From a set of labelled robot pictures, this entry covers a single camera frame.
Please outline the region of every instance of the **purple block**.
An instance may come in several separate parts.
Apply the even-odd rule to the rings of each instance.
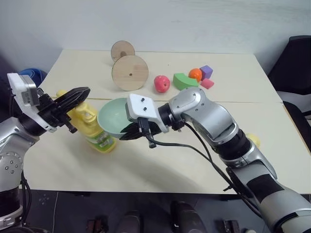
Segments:
[[[203,66],[200,68],[200,70],[202,71],[202,80],[209,79],[213,73],[213,69],[209,66]]]

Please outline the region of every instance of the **green block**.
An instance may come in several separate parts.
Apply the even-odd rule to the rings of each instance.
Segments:
[[[183,73],[174,74],[173,83],[178,90],[183,90],[191,86],[199,86],[196,79],[189,78]]]

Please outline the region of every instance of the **wooden disc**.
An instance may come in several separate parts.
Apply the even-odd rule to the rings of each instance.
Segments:
[[[147,81],[148,75],[147,64],[135,55],[120,58],[112,67],[112,80],[125,91],[140,89]]]
[[[135,55],[134,47],[129,42],[120,40],[112,46],[111,58],[114,62],[127,55]]]

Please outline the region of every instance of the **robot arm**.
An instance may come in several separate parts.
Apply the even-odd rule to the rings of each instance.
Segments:
[[[79,87],[52,100],[36,88],[29,76],[12,73],[8,79],[23,114],[0,123],[0,231],[21,220],[23,209],[18,187],[26,151],[39,136],[46,131],[55,132],[58,126],[65,124],[74,133],[76,129],[70,124],[67,112],[83,102],[90,92],[88,87]]]
[[[271,231],[311,232],[311,204],[276,181],[276,172],[265,156],[246,138],[229,112],[207,99],[203,90],[186,88],[159,109],[155,109],[150,98],[131,94],[126,108],[131,121],[147,118],[160,122],[159,128],[164,133],[169,127],[179,130],[183,122],[191,122],[228,166],[227,172],[235,186],[255,198]],[[148,134],[141,127],[140,131]]]

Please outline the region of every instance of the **white wall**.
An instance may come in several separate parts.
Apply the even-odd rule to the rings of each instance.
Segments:
[[[292,35],[311,34],[310,0],[0,0],[0,55],[49,71],[62,48],[254,53],[268,72]]]

